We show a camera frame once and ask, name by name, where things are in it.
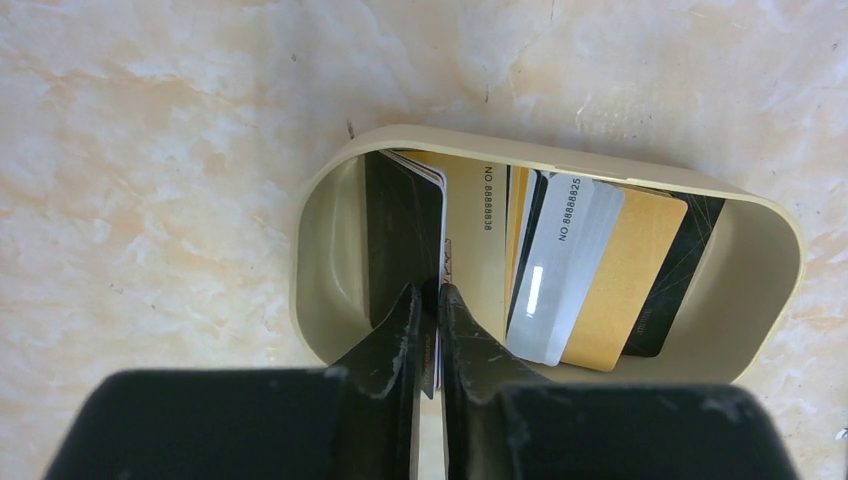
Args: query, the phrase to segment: beige container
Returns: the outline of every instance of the beige container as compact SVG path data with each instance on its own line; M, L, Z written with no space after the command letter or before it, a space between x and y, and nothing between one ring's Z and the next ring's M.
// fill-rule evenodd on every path
M295 232L291 318L332 363L371 330L366 318L361 157L407 148L727 199L662 353L624 356L601 373L531 364L561 382L736 380L777 329L804 271L806 247L780 206L698 172L428 127L395 125L351 140L318 174ZM493 291L492 295L503 295Z

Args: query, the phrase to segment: gold card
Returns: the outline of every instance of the gold card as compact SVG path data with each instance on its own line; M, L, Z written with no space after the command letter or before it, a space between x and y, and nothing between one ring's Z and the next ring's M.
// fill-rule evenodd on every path
M444 173L447 179L446 263L450 280L483 328L506 338L507 166L434 152L403 155Z
M617 187L624 205L562 354L565 363L604 372L618 362L688 209L664 192Z

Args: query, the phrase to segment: marble tabletop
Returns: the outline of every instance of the marble tabletop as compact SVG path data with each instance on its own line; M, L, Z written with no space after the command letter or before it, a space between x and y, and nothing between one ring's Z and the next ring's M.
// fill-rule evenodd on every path
M351 134L394 123L786 207L808 274L740 383L805 478L839 478L846 25L844 0L0 0L0 478L40 475L116 370L314 364L288 310L298 205Z

